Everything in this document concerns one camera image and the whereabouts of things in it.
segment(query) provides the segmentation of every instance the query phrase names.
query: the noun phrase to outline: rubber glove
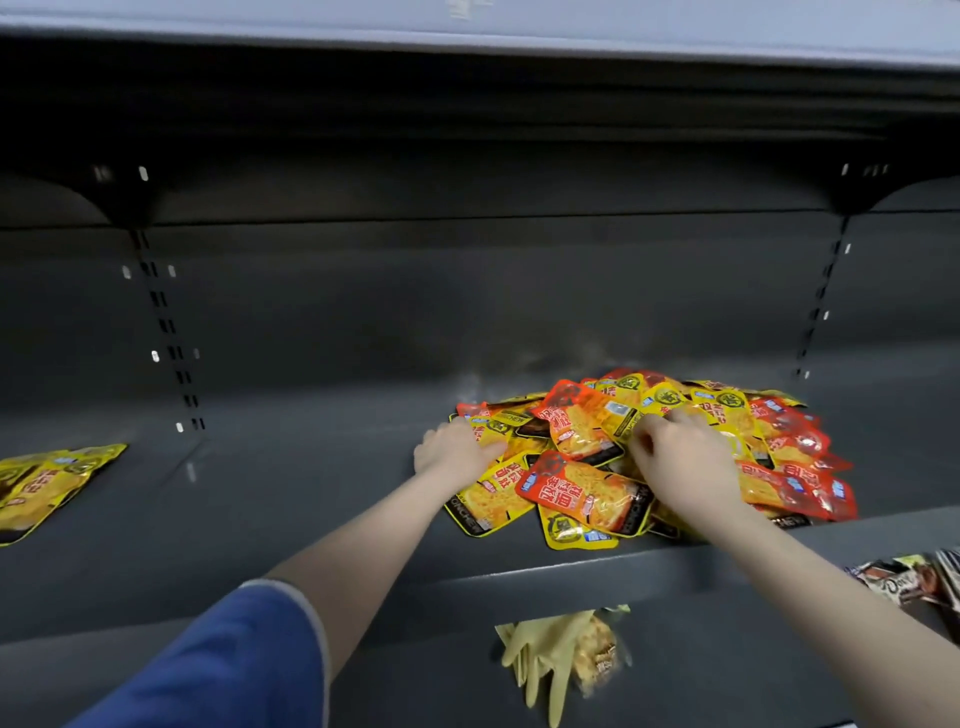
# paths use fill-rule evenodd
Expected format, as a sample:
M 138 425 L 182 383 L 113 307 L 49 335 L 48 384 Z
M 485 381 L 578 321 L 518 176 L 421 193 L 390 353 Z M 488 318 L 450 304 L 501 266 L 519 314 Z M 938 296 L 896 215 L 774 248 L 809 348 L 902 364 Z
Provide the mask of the rubber glove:
M 593 610 L 572 615 L 530 619 L 516 625 L 503 651 L 501 664 L 511 665 L 517 656 L 527 650 L 526 659 L 526 704 L 532 708 L 537 702 L 540 679 L 554 670 L 550 686 L 548 718 L 551 728 L 560 724 L 564 712 L 566 686 L 573 666 L 573 651 L 577 638 L 593 616 Z
M 506 647 L 510 644 L 510 640 L 514 636 L 516 631 L 515 624 L 499 624 L 493 629 L 496 630 L 496 634 L 500 637 L 500 641 L 503 642 L 503 646 Z M 514 666 L 514 675 L 516 676 L 516 686 L 519 688 L 527 681 L 527 655 L 529 650 L 526 647 L 520 650 L 519 654 L 516 655 L 516 658 L 513 661 Z
M 570 615 L 571 619 L 564 626 L 564 631 L 557 637 L 550 650 L 544 655 L 538 655 L 537 660 L 546 667 L 546 671 L 553 670 L 550 680 L 550 699 L 547 707 L 547 721 L 550 728 L 558 728 L 564 714 L 566 689 L 570 682 L 570 671 L 573 670 L 573 653 L 577 647 L 577 640 L 593 617 L 593 610 L 578 612 Z

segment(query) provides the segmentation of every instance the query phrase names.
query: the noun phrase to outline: candy wrapper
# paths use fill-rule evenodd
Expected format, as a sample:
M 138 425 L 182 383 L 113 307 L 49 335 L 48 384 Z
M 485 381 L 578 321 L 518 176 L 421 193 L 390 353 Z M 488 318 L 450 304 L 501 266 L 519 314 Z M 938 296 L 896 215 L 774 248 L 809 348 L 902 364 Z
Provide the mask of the candy wrapper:
M 846 571 L 899 607 L 917 599 L 942 603 L 940 577 L 922 554 L 870 561 Z
M 534 504 L 516 494 L 516 485 L 527 475 L 525 454 L 494 463 L 473 485 L 444 504 L 469 536 L 489 536 L 533 510 Z
M 937 551 L 933 561 L 943 586 L 945 606 L 960 615 L 960 549 Z
M 62 449 L 0 460 L 0 546 L 31 533 L 126 448 Z
M 546 539 L 546 544 L 555 551 L 563 551 L 568 548 L 595 551 L 616 548 L 620 543 L 616 536 L 587 528 L 567 514 L 551 510 L 542 505 L 538 505 L 537 510 L 540 512 L 543 538 Z
M 589 465 L 603 465 L 623 455 L 613 436 L 636 414 L 569 379 L 557 382 L 543 403 L 531 411 L 550 423 L 550 437 L 560 452 Z
M 516 492 L 598 531 L 627 538 L 643 530 L 654 501 L 643 483 L 604 473 L 555 450 L 538 458 Z

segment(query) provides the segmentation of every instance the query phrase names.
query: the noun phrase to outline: blue sleeve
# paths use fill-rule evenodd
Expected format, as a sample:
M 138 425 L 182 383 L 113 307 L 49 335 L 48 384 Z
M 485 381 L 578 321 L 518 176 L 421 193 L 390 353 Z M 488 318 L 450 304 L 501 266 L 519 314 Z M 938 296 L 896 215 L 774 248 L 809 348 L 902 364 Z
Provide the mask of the blue sleeve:
M 299 591 L 249 582 L 67 728 L 322 728 L 324 653 Z

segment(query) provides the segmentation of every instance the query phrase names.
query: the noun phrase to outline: gray metal shelf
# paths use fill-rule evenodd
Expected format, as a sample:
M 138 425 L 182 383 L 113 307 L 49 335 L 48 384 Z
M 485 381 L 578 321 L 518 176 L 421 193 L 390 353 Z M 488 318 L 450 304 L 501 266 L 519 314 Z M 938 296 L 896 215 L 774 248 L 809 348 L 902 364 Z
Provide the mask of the gray metal shelf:
M 916 68 L 960 67 L 958 25 L 952 0 L 0 4 L 10 34 Z

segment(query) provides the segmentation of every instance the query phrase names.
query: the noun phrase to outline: snack wrapper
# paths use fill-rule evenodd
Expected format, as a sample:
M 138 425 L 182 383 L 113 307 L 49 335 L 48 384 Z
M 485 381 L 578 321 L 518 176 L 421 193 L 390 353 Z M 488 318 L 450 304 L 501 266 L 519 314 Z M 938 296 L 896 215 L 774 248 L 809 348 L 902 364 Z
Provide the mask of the snack wrapper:
M 613 437 L 636 414 L 569 379 L 558 381 L 532 412 L 550 423 L 550 437 L 560 452 L 590 465 L 603 465 L 623 455 L 623 448 Z
M 797 478 L 785 478 L 756 463 L 738 462 L 740 495 L 752 505 L 766 505 L 818 519 L 829 518 L 820 500 Z
M 637 536 L 647 522 L 654 496 L 643 483 L 549 450 L 516 486 L 523 497 L 560 511 L 612 536 Z
M 804 401 L 798 400 L 793 395 L 788 395 L 786 392 L 782 392 L 779 389 L 744 389 L 742 391 L 751 399 L 766 399 L 770 397 L 776 397 L 782 404 L 785 404 L 788 407 L 806 407 L 806 403 Z
M 943 548 L 933 556 L 943 586 L 945 606 L 960 614 L 960 549 Z
M 718 425 L 728 431 L 741 438 L 760 436 L 760 430 L 754 415 L 751 414 L 747 397 L 739 390 L 693 388 L 690 389 L 689 396 L 694 406 L 708 412 Z
M 620 540 L 616 536 L 587 528 L 565 513 L 538 505 L 540 525 L 546 544 L 556 551 L 582 548 L 587 551 L 616 548 Z
M 814 470 L 835 472 L 853 467 L 846 460 L 828 452 L 829 437 L 813 427 L 797 434 L 768 438 L 764 442 L 776 470 L 782 470 L 784 463 L 799 463 Z
M 516 485 L 527 475 L 525 454 L 494 463 L 473 485 L 444 504 L 468 536 L 482 538 L 514 522 L 534 504 L 516 494 Z
M 642 410 L 644 414 L 664 415 L 683 403 L 687 387 L 659 372 L 641 370 L 614 382 L 602 378 L 597 381 L 597 390 L 621 404 Z
M 917 599 L 942 603 L 939 574 L 922 554 L 869 561 L 846 571 L 872 592 L 887 597 L 899 607 Z
M 30 534 L 126 448 L 62 449 L 0 460 L 0 546 Z
M 800 480 L 806 489 L 820 501 L 826 512 L 825 518 L 831 521 L 851 521 L 857 516 L 856 499 L 853 488 L 830 473 L 817 471 L 800 463 L 782 463 L 780 470 L 792 484 L 792 479 Z
M 789 531 L 791 528 L 800 528 L 811 525 L 810 518 L 802 513 L 790 513 L 779 508 L 769 508 L 765 505 L 755 505 L 754 508 L 766 516 L 767 520 L 777 528 Z
M 665 539 L 678 540 L 684 536 L 700 541 L 702 537 L 686 521 L 658 500 L 650 511 L 647 533 L 655 533 Z
M 591 697 L 630 663 L 623 642 L 609 624 L 594 614 L 573 650 L 572 675 L 580 692 Z
M 783 403 L 776 397 L 751 400 L 750 412 L 754 416 L 760 435 L 778 437 L 816 428 L 820 418 L 805 414 Z

